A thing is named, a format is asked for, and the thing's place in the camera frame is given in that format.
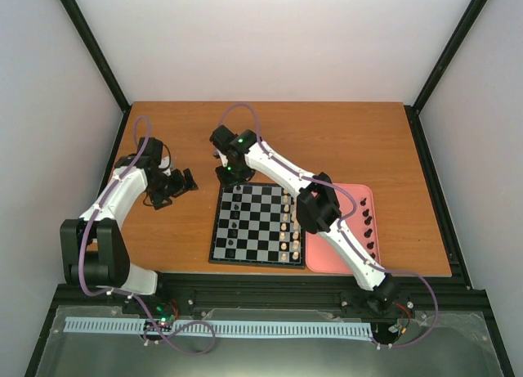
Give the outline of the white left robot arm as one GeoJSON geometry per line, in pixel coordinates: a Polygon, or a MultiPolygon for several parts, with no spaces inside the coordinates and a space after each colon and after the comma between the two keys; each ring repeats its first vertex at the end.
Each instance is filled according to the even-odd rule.
{"type": "Polygon", "coordinates": [[[157,285],[158,273],[131,263],[121,228],[135,201],[160,210],[187,191],[198,189],[189,169],[173,169],[168,147],[142,137],[138,151],[121,157],[105,189],[79,218],[60,226],[65,280],[70,285],[120,289],[140,294],[150,312],[164,312],[169,292],[157,285]]]}

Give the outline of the black and white chessboard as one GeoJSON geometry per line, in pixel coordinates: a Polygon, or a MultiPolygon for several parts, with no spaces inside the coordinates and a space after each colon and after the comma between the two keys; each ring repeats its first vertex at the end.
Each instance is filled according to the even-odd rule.
{"type": "Polygon", "coordinates": [[[284,212],[285,189],[277,184],[245,182],[241,193],[238,186],[223,186],[218,195],[212,241],[208,261],[233,265],[290,267],[303,269],[306,256],[306,232],[296,219],[296,204],[290,195],[290,211],[284,212]],[[241,194],[241,201],[233,201],[233,194],[241,194]],[[239,219],[230,217],[234,204],[239,204],[239,219]],[[238,221],[236,238],[230,236],[233,221],[238,221]],[[228,240],[235,240],[230,247],[228,240]],[[235,250],[235,257],[228,258],[228,249],[235,250]],[[293,252],[300,253],[298,261],[292,260],[293,252]],[[288,261],[279,262],[279,254],[287,253],[288,261]]]}

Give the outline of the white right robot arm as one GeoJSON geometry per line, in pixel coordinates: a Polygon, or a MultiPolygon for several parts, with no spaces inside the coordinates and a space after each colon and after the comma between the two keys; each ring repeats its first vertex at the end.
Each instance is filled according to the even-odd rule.
{"type": "Polygon", "coordinates": [[[336,195],[339,188],[326,173],[314,174],[299,168],[249,129],[235,134],[220,125],[209,141],[221,160],[216,174],[222,184],[244,182],[256,172],[266,175],[294,198],[297,222],[302,229],[322,237],[342,257],[356,284],[368,292],[369,309],[382,314],[395,302],[399,284],[373,260],[346,224],[336,195]]]}

